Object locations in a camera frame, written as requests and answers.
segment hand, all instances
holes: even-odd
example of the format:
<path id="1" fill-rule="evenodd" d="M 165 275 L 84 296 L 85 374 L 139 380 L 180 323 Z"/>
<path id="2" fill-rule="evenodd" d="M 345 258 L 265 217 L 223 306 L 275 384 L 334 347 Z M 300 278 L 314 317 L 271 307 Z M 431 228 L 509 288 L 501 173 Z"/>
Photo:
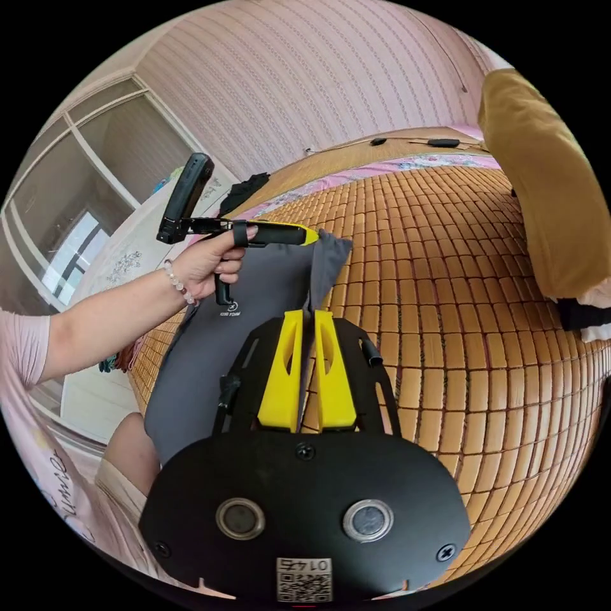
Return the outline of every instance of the hand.
<path id="1" fill-rule="evenodd" d="M 256 227 L 246 231 L 249 240 L 256 236 Z M 200 240 L 176 257 L 172 267 L 176 277 L 193 295 L 202 300 L 214 293 L 214 274 L 227 284 L 237 282 L 246 251 L 236 248 L 233 231 L 226 231 L 210 240 Z"/>

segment yellow bracket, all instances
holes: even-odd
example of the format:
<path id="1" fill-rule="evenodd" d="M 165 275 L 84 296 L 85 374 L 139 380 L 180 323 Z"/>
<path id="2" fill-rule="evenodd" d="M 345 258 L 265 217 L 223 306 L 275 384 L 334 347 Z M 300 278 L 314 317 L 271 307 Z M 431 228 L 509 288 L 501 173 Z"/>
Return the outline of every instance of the yellow bracket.
<path id="1" fill-rule="evenodd" d="M 331 312 L 314 313 L 318 424 L 325 429 L 354 428 L 356 409 Z"/>
<path id="2" fill-rule="evenodd" d="M 303 310 L 285 312 L 276 354 L 259 408 L 258 420 L 261 426 L 285 429 L 291 433 L 297 431 L 303 336 Z"/>

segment bracelet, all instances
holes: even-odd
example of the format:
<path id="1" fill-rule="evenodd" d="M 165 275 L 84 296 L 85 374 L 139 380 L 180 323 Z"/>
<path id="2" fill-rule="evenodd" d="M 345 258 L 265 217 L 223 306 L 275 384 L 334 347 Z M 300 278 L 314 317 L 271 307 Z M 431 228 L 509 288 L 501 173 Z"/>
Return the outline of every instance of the bracelet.
<path id="1" fill-rule="evenodd" d="M 185 288 L 184 284 L 174 275 L 172 262 L 169 259 L 164 261 L 164 269 L 176 290 L 185 298 L 185 301 L 192 306 L 195 303 L 195 299 L 193 299 L 193 295 Z"/>

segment yellow pillow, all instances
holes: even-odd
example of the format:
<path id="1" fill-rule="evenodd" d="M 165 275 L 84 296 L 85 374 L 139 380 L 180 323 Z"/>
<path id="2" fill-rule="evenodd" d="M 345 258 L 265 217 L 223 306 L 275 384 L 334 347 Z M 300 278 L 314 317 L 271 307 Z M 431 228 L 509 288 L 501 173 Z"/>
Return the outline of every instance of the yellow pillow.
<path id="1" fill-rule="evenodd" d="M 547 297 L 581 297 L 611 277 L 611 214 L 573 134 L 514 69 L 484 80 L 479 126 L 519 199 Z"/>

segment pink t-shirt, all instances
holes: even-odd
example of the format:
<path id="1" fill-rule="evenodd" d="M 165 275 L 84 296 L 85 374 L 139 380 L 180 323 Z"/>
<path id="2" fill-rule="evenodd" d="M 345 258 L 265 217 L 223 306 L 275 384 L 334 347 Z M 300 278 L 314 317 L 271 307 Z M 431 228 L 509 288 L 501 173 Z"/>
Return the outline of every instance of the pink t-shirt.
<path id="1" fill-rule="evenodd" d="M 43 496 L 75 532 L 126 565 L 176 583 L 146 548 L 137 523 L 77 471 L 29 398 L 45 366 L 49 325 L 48 316 L 0 310 L 0 405 L 15 447 Z"/>

